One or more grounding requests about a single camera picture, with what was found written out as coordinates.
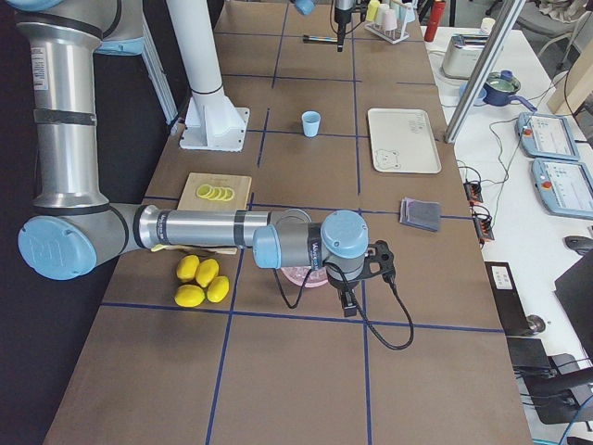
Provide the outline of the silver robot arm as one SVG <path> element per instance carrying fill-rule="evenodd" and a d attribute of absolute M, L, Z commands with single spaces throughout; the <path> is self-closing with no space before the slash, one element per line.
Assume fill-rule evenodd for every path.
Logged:
<path fill-rule="evenodd" d="M 58 282 L 25 264 L 17 232 L 32 214 L 39 185 L 33 123 L 29 45 L 15 25 L 13 9 L 1 5 L 1 325 L 94 317 L 115 263 L 82 278 Z M 145 196 L 168 127 L 138 56 L 95 57 L 98 162 L 101 191 L 117 203 Z"/>
<path fill-rule="evenodd" d="M 290 0 L 296 11 L 302 16 L 309 15 L 315 8 L 316 2 L 313 0 Z M 352 14 L 356 7 L 355 0 L 336 0 L 333 5 L 333 24 L 337 26 L 336 50 L 338 53 L 343 51 L 344 42 L 347 34 L 347 25 L 351 22 Z"/>

